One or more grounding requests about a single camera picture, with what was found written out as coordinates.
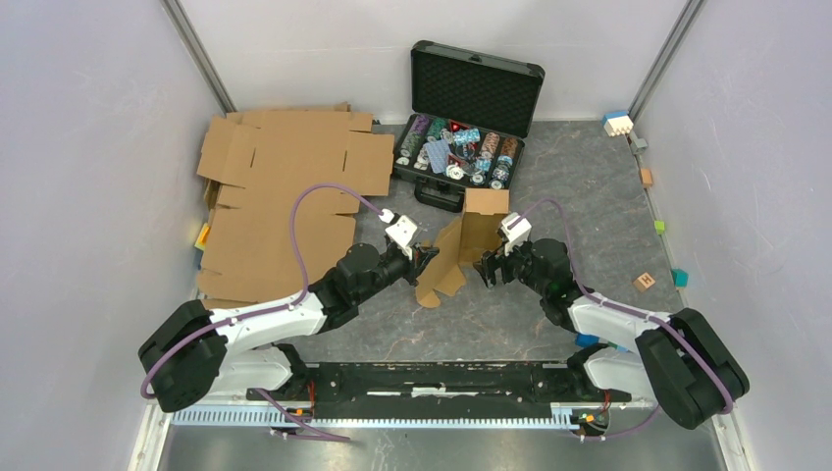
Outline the brown cardboard box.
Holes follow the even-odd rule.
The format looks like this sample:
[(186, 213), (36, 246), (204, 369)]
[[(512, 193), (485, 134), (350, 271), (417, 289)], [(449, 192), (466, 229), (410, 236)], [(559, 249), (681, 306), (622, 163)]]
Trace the brown cardboard box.
[(417, 302), (425, 308), (441, 305), (440, 294), (453, 297), (465, 286), (465, 268), (471, 268), (487, 251), (501, 244), (500, 221), (508, 215), (507, 189), (468, 188), (462, 212), (440, 230), (432, 248), (440, 252), (418, 277)]

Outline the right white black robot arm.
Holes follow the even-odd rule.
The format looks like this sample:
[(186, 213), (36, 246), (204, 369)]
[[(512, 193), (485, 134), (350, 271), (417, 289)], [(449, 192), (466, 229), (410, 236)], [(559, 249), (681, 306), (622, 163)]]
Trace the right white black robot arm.
[(566, 375), (569, 392), (591, 400), (616, 390), (653, 400), (677, 425), (693, 430), (728, 412), (751, 389), (739, 362), (700, 311), (648, 312), (617, 303), (581, 285), (565, 243), (552, 238), (504, 244), (474, 264), (484, 283), (517, 281), (541, 298), (552, 324), (594, 336), (578, 367)]

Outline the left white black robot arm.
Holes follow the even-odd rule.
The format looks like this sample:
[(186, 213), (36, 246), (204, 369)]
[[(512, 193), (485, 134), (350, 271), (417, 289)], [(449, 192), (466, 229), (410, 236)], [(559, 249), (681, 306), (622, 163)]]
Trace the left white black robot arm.
[(187, 301), (139, 348), (145, 371), (140, 394), (165, 412), (240, 389), (297, 399), (307, 390), (308, 374), (296, 350), (282, 341), (340, 328), (358, 315), (360, 304), (399, 280), (417, 285), (439, 252), (389, 241), (381, 253), (358, 243), (319, 281), (289, 297), (230, 309)]

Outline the blue block near base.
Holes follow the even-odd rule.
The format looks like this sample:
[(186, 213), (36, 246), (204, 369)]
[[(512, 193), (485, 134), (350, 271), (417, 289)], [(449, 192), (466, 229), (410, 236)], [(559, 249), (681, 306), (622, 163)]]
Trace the blue block near base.
[(577, 334), (575, 338), (575, 344), (581, 348), (593, 346), (599, 343), (599, 337), (586, 335), (586, 334)]

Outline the black poker chip case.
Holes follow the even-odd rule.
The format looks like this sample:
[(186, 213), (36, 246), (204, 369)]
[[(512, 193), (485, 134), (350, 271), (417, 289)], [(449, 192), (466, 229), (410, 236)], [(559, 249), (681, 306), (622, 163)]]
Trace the black poker chip case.
[(449, 212), (465, 192), (516, 179), (546, 72), (429, 40), (410, 50), (411, 108), (393, 148), (395, 177), (417, 201)]

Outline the wooden letter H block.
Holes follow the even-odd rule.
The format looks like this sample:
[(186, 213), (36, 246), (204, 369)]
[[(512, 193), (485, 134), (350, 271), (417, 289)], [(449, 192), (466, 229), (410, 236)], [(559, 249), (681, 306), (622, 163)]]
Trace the wooden letter H block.
[(633, 286), (639, 292), (645, 292), (656, 283), (655, 278), (650, 273), (642, 273), (637, 279), (633, 281)]

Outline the orange small block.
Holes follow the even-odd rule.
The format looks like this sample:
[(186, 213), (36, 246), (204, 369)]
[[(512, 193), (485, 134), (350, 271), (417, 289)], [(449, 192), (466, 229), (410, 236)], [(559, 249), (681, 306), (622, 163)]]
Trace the orange small block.
[(643, 188), (650, 188), (653, 185), (652, 172), (650, 169), (642, 168), (640, 170), (640, 178)]

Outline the blue white toy block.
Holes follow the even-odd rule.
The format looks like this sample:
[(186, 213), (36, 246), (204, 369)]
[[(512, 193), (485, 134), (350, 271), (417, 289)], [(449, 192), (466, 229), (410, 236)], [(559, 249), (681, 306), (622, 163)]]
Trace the blue white toy block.
[(603, 115), (601, 124), (608, 136), (629, 134), (634, 127), (627, 111), (614, 111)]

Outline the grey small block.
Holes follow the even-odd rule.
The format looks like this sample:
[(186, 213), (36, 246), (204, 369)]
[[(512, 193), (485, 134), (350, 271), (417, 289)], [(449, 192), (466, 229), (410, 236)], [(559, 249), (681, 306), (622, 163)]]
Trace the grey small block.
[(649, 148), (648, 142), (642, 137), (629, 137), (628, 142), (634, 155), (641, 155)]

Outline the teal small block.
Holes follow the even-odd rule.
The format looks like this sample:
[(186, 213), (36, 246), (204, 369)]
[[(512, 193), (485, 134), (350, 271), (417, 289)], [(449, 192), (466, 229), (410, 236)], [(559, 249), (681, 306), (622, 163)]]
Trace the teal small block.
[(681, 268), (673, 268), (671, 270), (673, 284), (676, 288), (685, 288), (689, 282), (689, 274)]

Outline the stack of cardboard blanks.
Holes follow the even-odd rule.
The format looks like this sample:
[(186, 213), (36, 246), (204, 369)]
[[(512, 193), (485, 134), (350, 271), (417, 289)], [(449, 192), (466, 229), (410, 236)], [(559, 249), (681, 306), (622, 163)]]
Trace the stack of cardboard blanks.
[(386, 196), (391, 134), (345, 105), (215, 116), (198, 176), (209, 186), (210, 234), (196, 281), (210, 308), (300, 291), (353, 243), (360, 203), (340, 191)]

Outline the yellow orange block at left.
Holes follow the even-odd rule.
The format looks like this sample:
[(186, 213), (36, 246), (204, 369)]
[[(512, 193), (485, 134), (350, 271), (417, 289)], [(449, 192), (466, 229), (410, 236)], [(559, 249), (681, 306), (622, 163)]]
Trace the yellow orange block at left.
[(204, 251), (206, 247), (206, 242), (208, 235), (210, 234), (210, 226), (207, 223), (204, 223), (194, 241), (194, 247), (198, 250)]

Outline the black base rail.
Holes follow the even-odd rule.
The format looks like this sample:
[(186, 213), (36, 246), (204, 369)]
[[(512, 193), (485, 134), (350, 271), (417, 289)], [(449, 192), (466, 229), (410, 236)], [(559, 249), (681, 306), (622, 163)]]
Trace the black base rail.
[(544, 419), (554, 403), (630, 400), (562, 362), (321, 362), (270, 393), (317, 419)]

